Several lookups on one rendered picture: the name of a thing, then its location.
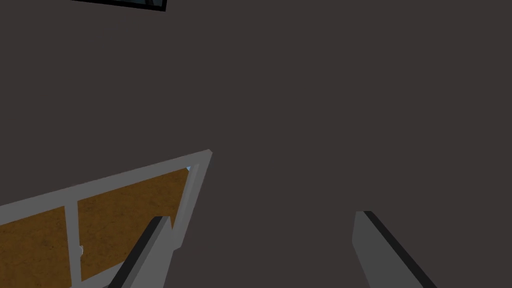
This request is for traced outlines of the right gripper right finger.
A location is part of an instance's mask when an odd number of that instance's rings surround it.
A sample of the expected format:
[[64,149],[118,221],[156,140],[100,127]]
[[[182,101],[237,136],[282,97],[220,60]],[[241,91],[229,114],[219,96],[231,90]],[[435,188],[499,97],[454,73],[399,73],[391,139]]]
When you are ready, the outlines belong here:
[[355,213],[351,244],[370,288],[437,288],[374,212]]

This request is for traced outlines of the dark framed picture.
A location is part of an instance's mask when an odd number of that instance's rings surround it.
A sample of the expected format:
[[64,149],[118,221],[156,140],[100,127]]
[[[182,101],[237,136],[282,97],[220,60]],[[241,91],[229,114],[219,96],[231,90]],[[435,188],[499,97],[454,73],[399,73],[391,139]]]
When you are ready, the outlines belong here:
[[72,0],[76,2],[103,4],[135,9],[165,12],[168,0]]

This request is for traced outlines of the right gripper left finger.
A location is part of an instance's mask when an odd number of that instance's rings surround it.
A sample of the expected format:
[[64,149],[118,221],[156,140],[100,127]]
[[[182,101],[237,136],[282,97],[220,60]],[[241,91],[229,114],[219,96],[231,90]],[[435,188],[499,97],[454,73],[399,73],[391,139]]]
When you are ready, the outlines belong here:
[[164,288],[173,255],[169,216],[154,217],[107,288]]

